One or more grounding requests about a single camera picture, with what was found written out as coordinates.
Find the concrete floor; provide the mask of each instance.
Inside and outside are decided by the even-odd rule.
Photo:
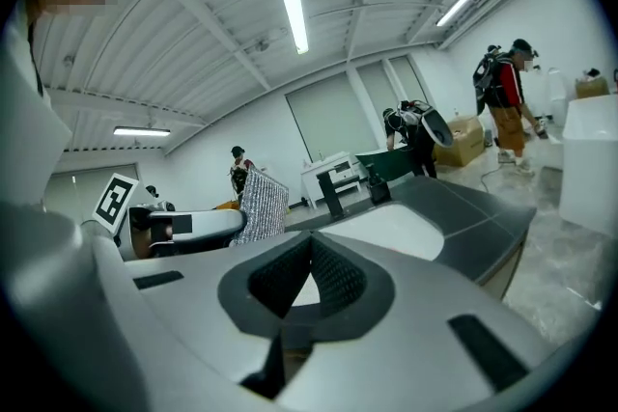
[[[551,343],[560,345],[591,327],[609,295],[618,272],[618,241],[566,222],[558,215],[562,172],[535,166],[534,156],[549,146],[534,139],[526,145],[534,178],[514,174],[504,165],[485,177],[489,191],[516,204],[535,206],[520,265],[504,303],[532,323]],[[489,148],[461,169],[438,167],[438,178],[485,190],[481,176],[498,169],[497,149]],[[403,177],[390,186],[408,180]],[[363,187],[340,196],[343,206],[368,197]],[[320,202],[317,210],[298,207],[287,216],[292,225],[328,212]]]

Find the white ceiling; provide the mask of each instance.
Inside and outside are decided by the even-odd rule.
[[[73,131],[68,151],[170,150],[302,75],[445,40],[449,29],[435,22],[456,0],[302,1],[309,38],[303,55],[295,52],[282,0],[120,0],[105,15],[42,19],[35,60]],[[112,135],[116,125],[147,124],[172,133],[137,141]]]

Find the cable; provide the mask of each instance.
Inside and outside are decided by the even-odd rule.
[[[498,170],[500,170],[503,167],[503,165],[504,165],[504,163],[502,165],[500,165],[497,169],[492,170],[490,172],[486,172],[485,174],[483,174],[481,176],[481,183],[483,184],[483,187],[485,187],[485,192],[487,192],[488,194],[490,194],[490,189],[485,184],[485,181],[483,180],[483,178],[485,178],[486,176],[490,176],[491,174],[496,173]]]

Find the white table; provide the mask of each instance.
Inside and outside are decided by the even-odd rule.
[[[340,170],[339,172],[331,170],[335,167],[341,168],[343,170]],[[324,197],[316,175],[327,170],[331,171],[330,179],[333,181],[333,183],[338,182],[339,180],[350,178],[354,175],[354,169],[351,163],[351,155],[349,153],[341,151],[337,154],[333,154],[332,156],[325,158],[324,160],[312,163],[308,168],[304,169],[300,173],[304,192],[307,196],[307,200],[313,208],[317,208],[316,201],[323,199]],[[338,187],[337,189],[335,189],[335,191],[342,192],[348,189],[352,189],[354,187],[358,189],[358,192],[361,191],[359,182],[353,182],[351,184]]]

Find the khaki shorts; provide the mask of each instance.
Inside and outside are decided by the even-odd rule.
[[[490,107],[495,126],[498,128],[498,142],[504,150],[523,150],[524,137],[521,115],[516,107]]]

